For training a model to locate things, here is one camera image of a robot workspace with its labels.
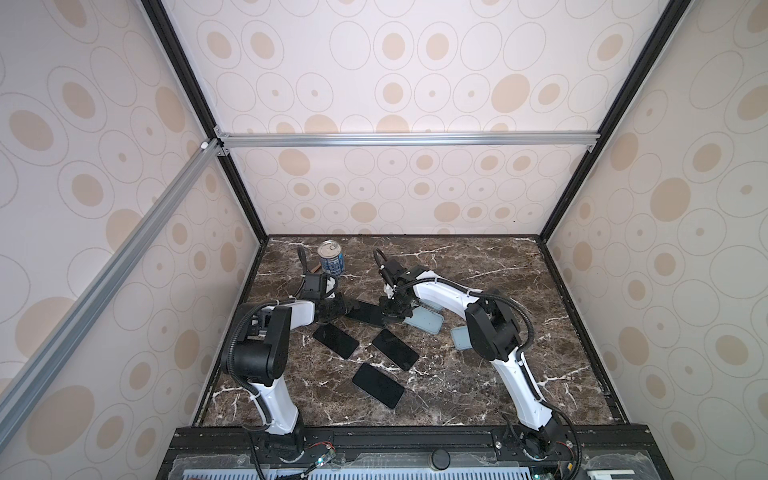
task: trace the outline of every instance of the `brown marble surface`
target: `brown marble surface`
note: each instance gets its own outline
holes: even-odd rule
[[[497,287],[531,311],[536,340],[526,357],[542,393],[578,424],[613,423],[611,413],[571,326],[563,303],[533,240],[510,237],[335,237],[342,245],[346,271],[339,289],[347,298],[377,303],[383,281],[372,251],[381,248],[406,267],[425,265],[473,288]],[[285,298],[299,285],[296,245],[318,262],[321,239],[279,237],[270,240],[250,301]],[[285,372],[293,402],[307,425],[501,425],[500,412],[516,418],[501,378],[473,350],[459,352],[450,330],[464,321],[446,310],[436,336],[405,324],[389,329],[421,356],[408,372],[387,359],[371,341],[379,329],[342,318],[333,323],[360,341],[343,360],[312,338],[316,325],[295,329]],[[367,362],[405,386],[390,410],[353,385]],[[249,396],[222,375],[214,387],[202,426],[260,425]]]

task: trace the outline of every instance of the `can lid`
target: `can lid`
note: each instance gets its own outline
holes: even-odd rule
[[[341,245],[339,245],[339,243],[334,240],[327,240],[322,242],[320,246],[317,247],[317,254],[323,258],[333,258],[339,255],[340,251]]]

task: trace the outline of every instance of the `black frame post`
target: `black frame post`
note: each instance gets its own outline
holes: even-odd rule
[[[170,23],[168,13],[165,11],[161,0],[141,0],[141,4],[144,6],[144,10],[149,17],[152,26],[157,33],[157,37],[160,39],[160,43],[163,44],[163,48],[176,71],[176,76],[179,78],[182,88],[187,93],[192,108],[194,109],[197,118],[200,120],[200,124],[203,126],[203,131],[208,138],[215,138],[219,145],[222,147],[225,155],[219,157],[219,162],[227,175],[227,179],[232,185],[237,196],[240,206],[243,208],[248,223],[256,233],[256,237],[259,243],[264,244],[267,242],[266,231],[264,225],[262,225],[259,215],[256,212],[256,208],[248,195],[248,192],[243,183],[243,179],[237,172],[232,156],[226,148],[223,148],[223,142],[216,132],[216,119],[214,114],[211,113],[208,103],[203,95],[203,90],[200,88],[200,84],[197,82],[197,78],[194,75],[194,71],[187,60],[187,56],[184,54],[184,49],[181,46],[178,36],[174,30],[173,25]]]
[[[573,177],[571,177],[557,205],[555,205],[552,215],[550,215],[547,223],[544,225],[540,236],[545,243],[549,241],[554,233],[554,229],[557,228],[571,202],[576,198],[581,185],[587,180],[592,165],[600,157],[606,144],[611,139],[611,135],[618,127],[619,122],[621,122],[621,118],[634,100],[635,95],[640,90],[662,50],[664,50],[667,40],[669,40],[690,3],[691,0],[670,0],[667,4],[650,37],[645,42],[640,56],[637,57],[637,61],[632,66],[627,80],[624,81],[624,85],[619,90],[619,94],[616,96],[614,103],[605,115],[603,123],[600,125],[598,129],[600,134],[598,142],[590,151],[584,154]]]

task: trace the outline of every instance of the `patterned wall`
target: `patterned wall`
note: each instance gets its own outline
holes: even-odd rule
[[[706,0],[550,242],[677,480],[768,472],[768,2]]]
[[[0,392],[200,145],[126,0],[0,2]]]
[[[584,145],[235,149],[267,233],[537,233]]]
[[[151,480],[188,425],[257,241],[216,161],[0,455],[0,479]]]
[[[596,128],[665,0],[165,0],[224,131]]]

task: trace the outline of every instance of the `smartphone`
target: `smartphone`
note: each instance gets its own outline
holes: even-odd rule
[[[378,327],[386,326],[380,306],[359,300],[353,300],[351,303],[352,309],[345,315],[347,318]]]
[[[413,364],[416,363],[416,360],[419,359],[418,353],[387,329],[379,332],[379,335],[373,339],[371,344],[404,372],[409,371]]]
[[[357,340],[349,336],[346,332],[335,325],[327,323],[317,327],[312,337],[323,345],[327,346],[345,360],[349,360],[353,352],[360,344]]]
[[[355,376],[352,377],[352,383],[393,410],[406,390],[404,386],[368,363],[363,363],[360,366]]]

